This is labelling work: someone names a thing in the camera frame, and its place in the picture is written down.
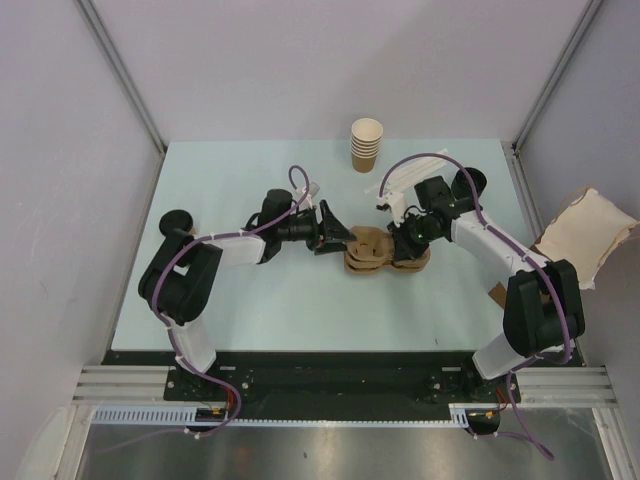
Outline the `brown paper takeout bag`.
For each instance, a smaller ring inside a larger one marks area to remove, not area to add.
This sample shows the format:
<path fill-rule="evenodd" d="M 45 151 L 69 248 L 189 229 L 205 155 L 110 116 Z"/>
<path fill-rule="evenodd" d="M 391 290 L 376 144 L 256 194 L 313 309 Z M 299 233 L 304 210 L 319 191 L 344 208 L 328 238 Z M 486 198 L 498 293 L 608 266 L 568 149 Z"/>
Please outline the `brown paper takeout bag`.
<path fill-rule="evenodd" d="M 531 249 L 550 260 L 567 260 L 576 269 L 579 288 L 593 290 L 605 261 L 632 240 L 639 221 L 587 185 L 570 194 Z"/>

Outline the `brown cardboard cup carrier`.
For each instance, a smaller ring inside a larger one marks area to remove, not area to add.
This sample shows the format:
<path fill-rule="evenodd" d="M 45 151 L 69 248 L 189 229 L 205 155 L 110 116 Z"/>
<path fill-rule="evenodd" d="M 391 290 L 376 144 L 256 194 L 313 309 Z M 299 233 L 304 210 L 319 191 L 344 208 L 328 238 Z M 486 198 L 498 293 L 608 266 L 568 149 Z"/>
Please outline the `brown cardboard cup carrier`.
<path fill-rule="evenodd" d="M 402 261 L 394 261 L 391 254 L 381 257 L 369 256 L 361 259 L 347 250 L 344 253 L 344 268 L 347 273 L 354 275 L 375 275 L 383 270 L 400 274 L 413 274 L 421 272 L 430 259 L 430 249 L 427 249 L 418 259 Z"/>

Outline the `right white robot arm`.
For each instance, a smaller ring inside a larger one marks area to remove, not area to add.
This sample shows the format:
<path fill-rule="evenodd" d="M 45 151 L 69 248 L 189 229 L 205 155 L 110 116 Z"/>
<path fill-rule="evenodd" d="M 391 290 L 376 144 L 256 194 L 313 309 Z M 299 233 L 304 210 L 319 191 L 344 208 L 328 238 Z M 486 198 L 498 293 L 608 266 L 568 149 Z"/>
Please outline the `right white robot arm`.
<path fill-rule="evenodd" d="M 549 358 L 549 348 L 563 349 L 585 332 L 585 318 L 575 267 L 552 261 L 525 248 L 498 228 L 483 212 L 479 193 L 486 181 L 459 171 L 452 183 L 443 177 L 416 184 L 419 209 L 411 213 L 403 193 L 389 190 L 378 197 L 378 209 L 389 211 L 388 229 L 395 257 L 415 259 L 430 244 L 445 239 L 497 272 L 506 286 L 502 332 L 471 358 L 471 370 L 461 376 L 463 393 L 484 401 L 497 389 L 497 378 L 528 361 Z"/>

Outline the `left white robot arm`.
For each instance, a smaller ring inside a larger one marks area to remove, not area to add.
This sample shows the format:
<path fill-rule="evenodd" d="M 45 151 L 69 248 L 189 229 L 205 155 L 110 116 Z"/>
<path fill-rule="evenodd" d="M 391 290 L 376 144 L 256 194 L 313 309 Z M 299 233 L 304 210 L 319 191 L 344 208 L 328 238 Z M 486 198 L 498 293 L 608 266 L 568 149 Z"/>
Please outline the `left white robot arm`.
<path fill-rule="evenodd" d="M 219 269 L 269 262 L 285 242 L 303 242 L 316 255 L 342 252 L 356 240 L 324 200 L 313 196 L 295 200 L 284 189 L 271 189 L 261 210 L 253 214 L 240 236 L 198 241 L 191 234 L 192 216 L 172 210 L 160 221 L 164 241 L 146 268 L 138 294 L 161 315 L 176 362 L 189 370 L 186 387 L 197 398 L 214 397 L 221 387 L 220 374 L 210 367 L 216 360 L 203 321 Z"/>

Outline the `black plastic cup lid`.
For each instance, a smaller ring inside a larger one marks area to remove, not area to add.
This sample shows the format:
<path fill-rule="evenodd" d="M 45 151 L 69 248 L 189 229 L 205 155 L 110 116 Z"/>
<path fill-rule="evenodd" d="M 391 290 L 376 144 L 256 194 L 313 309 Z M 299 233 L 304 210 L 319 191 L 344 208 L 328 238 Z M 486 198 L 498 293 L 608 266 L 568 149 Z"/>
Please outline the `black plastic cup lid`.
<path fill-rule="evenodd" d="M 167 236 L 173 230 L 189 230 L 193 228 L 193 217 L 189 212 L 182 209 L 175 209 L 166 212 L 159 221 L 159 230 L 162 235 Z"/>

